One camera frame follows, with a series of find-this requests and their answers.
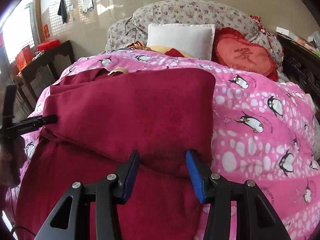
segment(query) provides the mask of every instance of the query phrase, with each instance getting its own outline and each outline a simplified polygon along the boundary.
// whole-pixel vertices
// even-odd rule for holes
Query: red cloth
[[[165,55],[170,56],[170,57],[185,57],[181,54],[180,51],[176,50],[176,49],[170,49],[169,51],[167,51],[165,53]]]
[[[173,69],[103,74],[97,80],[101,72],[93,71],[51,87],[44,115],[57,114],[59,120],[41,131],[20,188],[17,225],[37,233],[73,182],[98,181],[137,149],[141,165],[132,197],[118,206],[124,240],[191,239],[201,210],[185,155],[195,148],[202,161],[212,160],[214,76]],[[88,76],[95,81],[82,83]]]

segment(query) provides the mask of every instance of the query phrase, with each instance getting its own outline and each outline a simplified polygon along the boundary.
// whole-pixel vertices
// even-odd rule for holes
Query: wooden table
[[[53,49],[47,50],[41,56],[39,56],[37,59],[35,59],[33,62],[29,63],[21,71],[21,73],[15,77],[14,81],[19,85],[19,88],[18,88],[19,92],[21,93],[21,91],[22,91],[21,86],[23,84],[25,84],[26,87],[28,88],[28,90],[30,91],[30,94],[32,95],[34,100],[37,102],[38,98],[36,96],[35,91],[33,90],[32,86],[31,86],[31,82],[36,78],[36,74],[37,74],[37,71],[39,70],[39,68],[41,66],[46,66],[46,65],[49,66],[49,70],[50,70],[54,80],[57,81],[59,79],[59,75],[58,75],[57,70],[53,64],[54,57],[58,54],[63,55],[63,56],[69,56],[71,64],[73,64],[76,61],[70,41],[66,41]],[[21,96],[23,97],[24,100],[26,100],[26,103],[30,107],[31,104],[27,100],[27,97],[25,96],[23,91],[22,91]]]

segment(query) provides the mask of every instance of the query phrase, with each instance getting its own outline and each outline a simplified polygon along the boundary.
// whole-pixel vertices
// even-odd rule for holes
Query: blue gripper pad
[[[132,160],[126,180],[124,181],[124,193],[122,198],[124,199],[125,203],[128,201],[129,198],[131,198],[134,182],[138,174],[139,165],[140,154],[137,152]]]
[[[187,151],[186,155],[187,168],[189,171],[189,176],[193,185],[193,190],[195,191],[197,199],[200,200],[200,203],[204,203],[205,194],[204,194],[204,183],[202,177],[198,171],[198,168],[192,158],[191,151]]]

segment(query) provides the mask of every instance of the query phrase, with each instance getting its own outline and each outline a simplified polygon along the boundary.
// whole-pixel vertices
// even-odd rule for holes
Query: window
[[[18,53],[27,45],[35,46],[35,28],[33,21],[33,0],[22,0],[3,27],[4,46],[9,63],[15,61]]]

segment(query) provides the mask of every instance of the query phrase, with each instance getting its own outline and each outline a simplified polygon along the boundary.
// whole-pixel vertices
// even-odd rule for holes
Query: chinese character
[[[253,52],[251,52],[249,48],[236,49],[234,52],[239,52],[239,56],[234,57],[234,59],[237,59],[237,58],[246,59],[250,63],[253,63],[256,65],[256,63],[249,58],[249,56],[253,54]]]

